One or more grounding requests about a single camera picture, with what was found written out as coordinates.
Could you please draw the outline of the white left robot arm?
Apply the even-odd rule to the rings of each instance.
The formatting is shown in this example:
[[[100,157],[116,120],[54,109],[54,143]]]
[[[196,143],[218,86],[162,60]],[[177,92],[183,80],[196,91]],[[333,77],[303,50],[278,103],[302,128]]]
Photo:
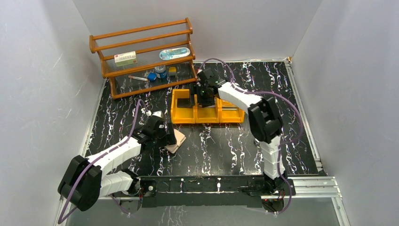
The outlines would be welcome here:
[[[79,210],[90,209],[100,197],[123,192],[142,193],[140,177],[128,169],[112,170],[144,151],[165,148],[175,153],[186,140],[183,133],[166,121],[161,111],[147,113],[146,123],[133,129],[121,141],[88,157],[75,156],[58,186],[58,193]]]

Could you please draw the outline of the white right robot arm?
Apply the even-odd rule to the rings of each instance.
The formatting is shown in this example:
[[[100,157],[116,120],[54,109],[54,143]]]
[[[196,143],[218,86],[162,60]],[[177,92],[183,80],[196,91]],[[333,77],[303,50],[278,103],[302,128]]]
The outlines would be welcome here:
[[[259,142],[263,156],[263,182],[248,185],[242,191],[251,196],[277,195],[287,182],[280,149],[283,120],[275,98],[265,98],[245,91],[233,82],[216,75],[211,69],[197,74],[199,84],[193,87],[193,94],[201,106],[210,106],[215,97],[227,101],[243,110],[249,120],[250,131]]]

